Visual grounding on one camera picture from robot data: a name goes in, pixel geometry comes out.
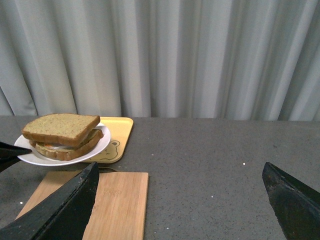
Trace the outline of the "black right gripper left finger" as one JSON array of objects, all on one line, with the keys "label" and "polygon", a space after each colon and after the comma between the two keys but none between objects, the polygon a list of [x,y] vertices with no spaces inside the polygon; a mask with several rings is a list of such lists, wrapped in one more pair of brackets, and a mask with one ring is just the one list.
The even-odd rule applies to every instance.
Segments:
[{"label": "black right gripper left finger", "polygon": [[30,211],[0,230],[2,240],[81,240],[99,183],[91,163]]}]

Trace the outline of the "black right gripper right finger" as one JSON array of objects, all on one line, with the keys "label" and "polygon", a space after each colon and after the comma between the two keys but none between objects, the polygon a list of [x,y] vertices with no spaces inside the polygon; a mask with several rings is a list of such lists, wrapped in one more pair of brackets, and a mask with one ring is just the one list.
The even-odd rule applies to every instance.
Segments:
[{"label": "black right gripper right finger", "polygon": [[320,193],[266,162],[263,183],[277,221],[288,240],[320,238]]}]

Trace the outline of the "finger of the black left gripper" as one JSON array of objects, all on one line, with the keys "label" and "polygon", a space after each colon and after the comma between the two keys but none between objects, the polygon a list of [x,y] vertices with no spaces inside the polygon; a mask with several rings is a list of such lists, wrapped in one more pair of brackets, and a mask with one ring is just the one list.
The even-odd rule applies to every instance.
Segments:
[{"label": "finger of the black left gripper", "polygon": [[29,148],[24,148],[20,146],[10,145],[4,142],[0,143],[0,157],[1,158],[10,158],[20,155],[26,155],[32,153],[32,150]]},{"label": "finger of the black left gripper", "polygon": [[10,156],[0,159],[0,172],[3,172],[12,165],[18,163],[20,159],[17,156]]}]

